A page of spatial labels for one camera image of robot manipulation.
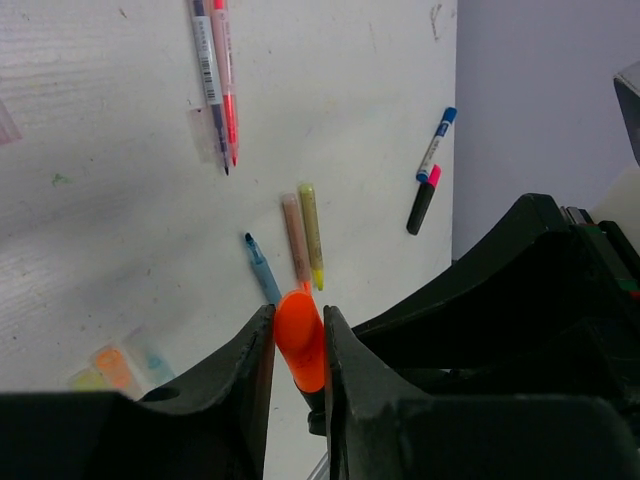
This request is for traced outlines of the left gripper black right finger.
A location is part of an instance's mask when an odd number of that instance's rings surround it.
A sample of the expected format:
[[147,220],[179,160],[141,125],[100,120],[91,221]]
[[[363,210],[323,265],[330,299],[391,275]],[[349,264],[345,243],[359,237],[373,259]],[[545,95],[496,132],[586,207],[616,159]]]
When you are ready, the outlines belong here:
[[324,309],[333,479],[636,479],[631,429],[602,399],[431,396]]

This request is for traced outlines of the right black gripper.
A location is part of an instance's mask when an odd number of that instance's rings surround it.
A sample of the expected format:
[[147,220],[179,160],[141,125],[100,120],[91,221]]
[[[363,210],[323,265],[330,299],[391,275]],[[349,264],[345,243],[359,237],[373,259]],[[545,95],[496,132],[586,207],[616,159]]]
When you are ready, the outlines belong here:
[[521,196],[462,258],[353,331],[432,394],[584,395],[639,425],[639,286],[608,236]]

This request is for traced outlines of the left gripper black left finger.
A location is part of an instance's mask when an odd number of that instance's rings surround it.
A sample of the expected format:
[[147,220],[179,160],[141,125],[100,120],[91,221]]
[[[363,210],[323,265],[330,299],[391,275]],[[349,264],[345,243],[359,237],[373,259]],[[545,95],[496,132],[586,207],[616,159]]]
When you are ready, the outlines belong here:
[[274,307],[133,401],[116,391],[1,397],[4,479],[260,479]]

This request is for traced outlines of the clear blue pen cap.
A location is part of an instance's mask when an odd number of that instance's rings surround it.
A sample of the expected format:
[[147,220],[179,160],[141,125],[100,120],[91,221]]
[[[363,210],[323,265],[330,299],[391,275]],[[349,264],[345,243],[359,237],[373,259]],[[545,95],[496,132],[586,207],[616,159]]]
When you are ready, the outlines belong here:
[[161,386],[175,378],[168,361],[145,327],[133,330],[124,339],[124,347],[148,383]]

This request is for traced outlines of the black pink marker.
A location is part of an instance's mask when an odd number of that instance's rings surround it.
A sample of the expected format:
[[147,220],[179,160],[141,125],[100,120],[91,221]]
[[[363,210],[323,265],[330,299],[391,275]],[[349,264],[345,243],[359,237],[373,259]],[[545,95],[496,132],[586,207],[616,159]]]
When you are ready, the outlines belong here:
[[425,183],[421,183],[418,188],[406,225],[406,229],[411,235],[417,235],[419,233],[431,200],[437,189],[441,174],[441,167],[439,165],[434,165],[428,176],[428,180]]

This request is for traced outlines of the orange pen cap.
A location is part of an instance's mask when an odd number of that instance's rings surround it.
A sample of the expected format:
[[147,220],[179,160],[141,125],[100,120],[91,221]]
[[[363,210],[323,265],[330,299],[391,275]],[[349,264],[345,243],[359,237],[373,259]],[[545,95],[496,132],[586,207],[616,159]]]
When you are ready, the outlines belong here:
[[98,350],[92,356],[92,363],[111,386],[121,390],[135,386],[133,374],[119,349],[106,346]]

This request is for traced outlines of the bright orange marker cap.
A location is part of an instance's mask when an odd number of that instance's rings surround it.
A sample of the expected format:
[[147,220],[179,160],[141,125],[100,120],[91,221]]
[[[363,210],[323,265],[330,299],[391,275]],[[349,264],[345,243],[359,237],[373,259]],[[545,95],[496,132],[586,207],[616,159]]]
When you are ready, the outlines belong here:
[[303,290],[286,294],[274,316],[276,345],[298,389],[306,394],[325,385],[325,333],[313,297]]

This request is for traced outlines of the yellow pen cap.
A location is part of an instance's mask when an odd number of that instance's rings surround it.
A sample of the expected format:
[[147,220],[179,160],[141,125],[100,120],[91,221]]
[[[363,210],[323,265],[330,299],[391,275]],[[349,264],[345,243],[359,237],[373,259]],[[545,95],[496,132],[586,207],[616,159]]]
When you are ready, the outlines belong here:
[[99,372],[91,368],[86,368],[77,372],[69,378],[67,384],[71,390],[80,392],[109,389],[109,385],[104,377]]

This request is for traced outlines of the light blue highlighter pen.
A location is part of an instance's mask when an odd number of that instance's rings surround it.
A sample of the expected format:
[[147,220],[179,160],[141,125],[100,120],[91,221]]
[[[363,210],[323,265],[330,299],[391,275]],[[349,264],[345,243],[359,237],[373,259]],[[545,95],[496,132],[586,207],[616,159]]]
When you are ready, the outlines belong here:
[[267,303],[278,305],[282,294],[266,257],[250,233],[244,235],[244,240],[249,254],[250,266]]

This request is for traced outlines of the yellow highlighter pen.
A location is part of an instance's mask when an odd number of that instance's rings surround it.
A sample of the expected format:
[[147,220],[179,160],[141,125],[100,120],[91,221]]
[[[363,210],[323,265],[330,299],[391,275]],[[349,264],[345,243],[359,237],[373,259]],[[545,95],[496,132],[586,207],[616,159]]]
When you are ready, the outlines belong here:
[[308,255],[315,287],[324,290],[324,262],[319,230],[315,189],[311,183],[298,187],[305,226]]

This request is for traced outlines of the orange highlighter pen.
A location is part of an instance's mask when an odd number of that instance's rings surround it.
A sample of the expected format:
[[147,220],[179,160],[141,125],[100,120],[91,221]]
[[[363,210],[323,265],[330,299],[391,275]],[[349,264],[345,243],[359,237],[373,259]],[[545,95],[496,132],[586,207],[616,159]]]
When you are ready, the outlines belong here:
[[281,196],[281,205],[296,278],[301,289],[310,294],[312,290],[311,270],[300,207],[296,195],[294,193],[283,194]]

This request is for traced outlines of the clear thin pen cap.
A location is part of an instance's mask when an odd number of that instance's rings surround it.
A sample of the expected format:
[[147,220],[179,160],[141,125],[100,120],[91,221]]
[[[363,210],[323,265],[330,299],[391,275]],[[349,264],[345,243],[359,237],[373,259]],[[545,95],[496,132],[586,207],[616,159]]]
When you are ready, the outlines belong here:
[[203,163],[218,163],[223,160],[217,129],[214,125],[213,109],[198,107],[187,112],[187,121],[199,158]]

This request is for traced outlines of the thin black white pen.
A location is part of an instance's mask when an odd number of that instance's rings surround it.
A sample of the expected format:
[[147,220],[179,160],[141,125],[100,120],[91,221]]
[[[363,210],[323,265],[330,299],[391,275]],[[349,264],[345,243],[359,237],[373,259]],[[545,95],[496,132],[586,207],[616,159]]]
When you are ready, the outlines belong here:
[[205,3],[201,0],[188,2],[192,22],[192,33],[198,58],[203,93],[209,107],[214,128],[216,146],[222,156],[223,170],[229,175],[229,148],[226,137],[224,110],[222,106],[222,87],[215,52],[212,21]]

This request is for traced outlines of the red pen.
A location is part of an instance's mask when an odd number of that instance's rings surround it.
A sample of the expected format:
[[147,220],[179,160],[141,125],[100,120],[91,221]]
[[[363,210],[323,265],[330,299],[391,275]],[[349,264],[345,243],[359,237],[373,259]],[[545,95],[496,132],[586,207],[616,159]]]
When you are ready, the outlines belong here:
[[230,17],[227,1],[211,1],[210,15],[213,24],[213,35],[227,125],[227,138],[230,144],[231,163],[236,167],[238,162],[238,118]]

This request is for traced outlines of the black orange marker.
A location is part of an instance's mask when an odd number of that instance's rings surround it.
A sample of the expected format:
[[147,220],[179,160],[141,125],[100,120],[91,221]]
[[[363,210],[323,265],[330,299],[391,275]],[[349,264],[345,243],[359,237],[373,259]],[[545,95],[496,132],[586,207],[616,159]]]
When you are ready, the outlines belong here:
[[315,392],[300,390],[302,397],[308,405],[310,411],[307,415],[309,433],[316,436],[326,436],[326,407],[325,389],[321,388]]

